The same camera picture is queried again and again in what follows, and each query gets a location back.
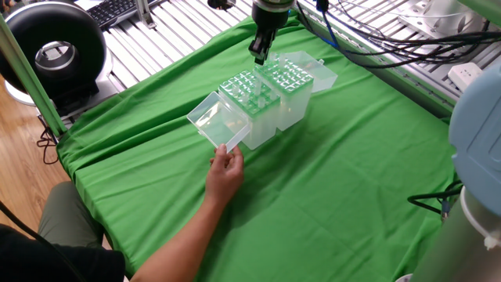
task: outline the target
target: keyboard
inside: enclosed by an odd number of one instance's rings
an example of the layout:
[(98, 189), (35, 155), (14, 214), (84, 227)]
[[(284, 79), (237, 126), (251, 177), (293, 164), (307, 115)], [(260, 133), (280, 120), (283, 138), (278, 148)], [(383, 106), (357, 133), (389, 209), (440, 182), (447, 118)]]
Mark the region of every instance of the keyboard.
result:
[[(152, 5), (155, 0), (148, 0)], [(96, 21), (101, 29), (112, 27), (123, 20), (134, 16), (137, 12), (134, 0), (104, 0), (87, 10), (87, 13)]]

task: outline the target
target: plastic container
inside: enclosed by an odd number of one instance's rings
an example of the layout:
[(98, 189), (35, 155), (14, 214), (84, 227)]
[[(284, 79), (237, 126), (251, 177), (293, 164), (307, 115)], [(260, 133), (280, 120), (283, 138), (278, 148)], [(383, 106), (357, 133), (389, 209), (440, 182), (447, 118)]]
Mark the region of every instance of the plastic container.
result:
[(337, 75), (306, 52), (271, 54), (264, 66), (223, 82), (188, 114), (199, 133), (228, 152), (243, 141), (253, 150), (300, 121), (312, 92), (330, 88)]
[(314, 83), (306, 70), (281, 55), (271, 56), (264, 66), (254, 67), (254, 71), (280, 96), (278, 129), (284, 131), (305, 116)]
[(230, 106), (217, 92), (209, 94), (187, 118), (214, 146), (226, 144), (228, 152), (251, 130), (248, 118)]
[(326, 68), (323, 65), (323, 60), (317, 61), (305, 51), (284, 53), (281, 56), (298, 65), (313, 77), (312, 93), (329, 89), (336, 82), (337, 74)]
[(253, 150), (276, 134), (279, 96), (245, 70), (223, 82), (219, 93), (247, 116), (250, 131), (243, 143)]

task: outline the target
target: power strip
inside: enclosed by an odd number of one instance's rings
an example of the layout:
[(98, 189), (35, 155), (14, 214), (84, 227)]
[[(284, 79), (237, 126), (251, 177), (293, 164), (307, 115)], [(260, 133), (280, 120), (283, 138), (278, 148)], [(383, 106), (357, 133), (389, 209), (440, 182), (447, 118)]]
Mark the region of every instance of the power strip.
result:
[(471, 84), (482, 74), (482, 70), (475, 63), (464, 63), (452, 67), (447, 76), (454, 84), (464, 92), (468, 85)]

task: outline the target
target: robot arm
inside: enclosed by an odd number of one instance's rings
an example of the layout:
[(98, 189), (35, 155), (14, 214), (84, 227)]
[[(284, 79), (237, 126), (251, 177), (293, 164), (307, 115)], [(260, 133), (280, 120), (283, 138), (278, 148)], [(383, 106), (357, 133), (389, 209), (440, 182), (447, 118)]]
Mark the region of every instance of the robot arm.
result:
[[(236, 0), (208, 0), (213, 9), (227, 10), (235, 5)], [(268, 52), (275, 39), (276, 32), (283, 27), (296, 0), (254, 0), (252, 19), (258, 25), (256, 38), (249, 46), (255, 62), (262, 65), (268, 59)]]

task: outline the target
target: wire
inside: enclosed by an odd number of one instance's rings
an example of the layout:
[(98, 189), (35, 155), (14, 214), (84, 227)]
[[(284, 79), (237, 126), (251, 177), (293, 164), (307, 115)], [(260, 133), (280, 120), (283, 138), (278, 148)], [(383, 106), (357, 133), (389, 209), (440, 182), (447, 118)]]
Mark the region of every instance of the wire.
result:
[[(476, 32), (476, 33), (469, 33), (469, 34), (458, 34), (454, 36), (449, 36), (446, 38), (439, 38), (439, 39), (427, 39), (427, 40), (396, 40), (393, 38), (381, 38), (377, 37), (373, 34), (366, 33), (364, 31), (361, 31), (355, 27), (352, 27), (348, 24), (346, 24), (343, 21), (340, 21), (338, 18), (336, 18), (334, 15), (332, 15), (329, 12), (326, 12), (326, 14), (331, 15), (334, 19), (338, 20), (340, 23), (345, 25), (346, 27), (352, 29), (353, 31), (359, 33), (361, 36), (365, 38), (371, 38), (371, 39), (376, 39), (376, 40), (381, 40), (380, 47), (384, 50), (383, 52), (377, 52), (377, 53), (361, 53), (361, 52), (351, 52), (348, 50), (343, 50), (339, 46), (335, 36), (333, 36), (333, 31), (330, 26), (329, 21), (327, 20), (326, 16), (323, 17), (324, 20), (326, 21), (326, 26), (327, 29), (329, 30), (331, 38), (333, 38), (333, 41), (336, 40), (336, 42), (331, 42), (324, 37), (322, 37), (320, 34), (316, 33), (312, 25), (309, 23), (307, 16), (305, 15), (304, 10), (301, 8), (301, 5), (297, 5), (301, 15), (305, 18), (305, 24), (307, 27), (310, 29), (310, 31), (317, 36), (319, 36), (324, 42), (326, 42), (329, 45), (332, 45), (335, 49), (339, 50), (341, 53), (343, 53), (351, 62), (359, 65), (360, 67), (366, 67), (366, 68), (373, 68), (373, 69), (385, 69), (385, 68), (392, 68), (392, 67), (400, 67), (409, 63), (455, 63), (459, 62), (462, 58), (465, 56), (470, 55), (480, 44), (484, 43), (491, 43), (491, 42), (496, 42), (501, 40), (501, 33), (494, 33), (494, 32), (485, 32), (488, 30), (488, 25), (489, 22), (485, 23), (485, 26), (483, 28), (483, 31), (481, 32)], [(403, 46), (391, 46), (386, 44), (385, 42), (391, 42), (396, 45), (403, 45)], [(422, 54), (422, 53), (417, 53), (414, 51), (407, 51), (407, 49), (410, 48), (419, 48), (423, 47), (424, 45), (448, 45), (447, 47), (439, 46), (435, 48), (432, 52), (428, 54)], [(461, 47), (464, 47), (466, 45), (470, 45), (470, 48), (459, 55), (456, 54), (450, 54), (450, 55), (445, 55), (445, 53), (450, 52), (454, 49), (458, 49)], [(402, 62), (399, 63), (383, 63), (383, 64), (375, 64), (375, 65), (368, 65), (368, 64), (361, 64), (356, 61), (354, 61), (350, 55), (360, 55), (360, 56), (373, 56), (373, 55), (383, 55), (383, 54), (392, 54), (400, 57), (405, 57), (408, 60), (403, 60)]]
[(323, 19), (326, 21), (327, 29), (329, 30), (330, 37), (332, 38), (332, 41), (333, 41), (333, 47), (335, 49), (339, 49), (339, 43), (337, 42), (336, 36), (334, 36), (334, 33), (332, 32), (332, 28), (330, 27), (330, 23), (327, 20), (327, 16), (326, 16), (325, 12), (323, 12)]
[(361, 9), (369, 10), (369, 11), (376, 12), (376, 13), (384, 13), (384, 14), (396, 15), (396, 16), (416, 17), (416, 18), (423, 18), (423, 19), (427, 19), (427, 18), (431, 18), (431, 19), (446, 18), (446, 17), (451, 17), (451, 16), (461, 16), (461, 15), (464, 15), (464, 14), (467, 14), (467, 13), (474, 13), (473, 11), (468, 11), (468, 12), (463, 12), (463, 13), (453, 13), (453, 14), (442, 15), (442, 16), (413, 16), (413, 15), (407, 15), (407, 14), (402, 14), (402, 13), (387, 12), (387, 11), (383, 11), (383, 10), (379, 10), (379, 9), (374, 9), (374, 8), (367, 8), (367, 7), (364, 7), (364, 6), (360, 5), (360, 4), (355, 4), (354, 2), (350, 2), (350, 1), (347, 1), (347, 0), (339, 0), (339, 1), (346, 2), (348, 4), (355, 5), (355, 6), (359, 7), (359, 8), (361, 8)]
[(44, 164), (54, 165), (56, 162), (59, 161), (59, 157), (57, 157), (55, 161), (47, 161), (46, 158), (47, 158), (47, 149), (51, 146), (56, 146), (56, 142), (54, 142), (54, 140), (52, 139), (54, 137), (51, 138), (50, 135), (50, 133), (52, 133), (51, 129), (45, 124), (45, 122), (42, 120), (40, 116), (38, 116), (38, 119), (44, 125), (45, 130), (41, 133), (40, 139), (37, 141), (37, 147), (44, 148), (44, 156), (43, 156)]
[(64, 264), (71, 270), (71, 272), (75, 275), (75, 277), (80, 282), (85, 282), (85, 278), (81, 275), (80, 271), (75, 267), (73, 263), (54, 245), (50, 244), (44, 237), (38, 235), (34, 232), (30, 227), (26, 226), (22, 221), (20, 221), (1, 201), (0, 201), (0, 211), (2, 211), (7, 217), (12, 220), (22, 231), (28, 233), (34, 239), (39, 241), (42, 245), (46, 246), (48, 249), (54, 251), (57, 256), (64, 262)]
[(55, 161), (47, 161), (46, 158), (47, 158), (47, 149), (51, 146), (56, 146), (55, 143), (51, 144), (52, 142), (52, 139), (50, 138), (49, 136), (49, 130), (48, 128), (46, 128), (44, 130), (44, 132), (41, 133), (40, 135), (40, 140), (37, 141), (37, 147), (38, 148), (44, 148), (44, 164), (46, 165), (54, 165), (56, 162), (59, 161), (59, 157), (57, 157), (57, 159)]
[(431, 207), (430, 205), (424, 204), (418, 200), (426, 200), (426, 199), (436, 198), (438, 200), (438, 202), (440, 202), (440, 204), (442, 204), (442, 202), (448, 202), (447, 198), (449, 198), (451, 196), (458, 195), (459, 193), (461, 193), (461, 189), (462, 189), (461, 186), (462, 185), (463, 185), (463, 183), (461, 182), (461, 180), (456, 180), (453, 183), (449, 184), (447, 186), (447, 188), (445, 188), (445, 192), (415, 195), (415, 196), (411, 196), (411, 197), (407, 198), (407, 201), (411, 204), (418, 206), (418, 207), (425, 208), (428, 211), (435, 212), (435, 213), (438, 213), (439, 215), (442, 215), (442, 211), (439, 210), (438, 208)]

